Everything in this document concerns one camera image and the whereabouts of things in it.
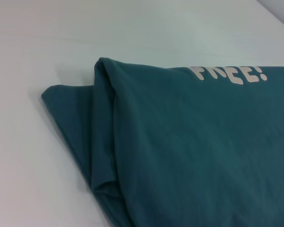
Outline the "teal blue shirt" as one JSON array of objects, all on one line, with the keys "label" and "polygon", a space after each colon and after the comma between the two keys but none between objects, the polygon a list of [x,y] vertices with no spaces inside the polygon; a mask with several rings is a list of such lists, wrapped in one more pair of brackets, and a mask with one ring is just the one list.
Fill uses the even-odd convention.
[{"label": "teal blue shirt", "polygon": [[284,227],[284,67],[94,72],[42,100],[115,227]]}]

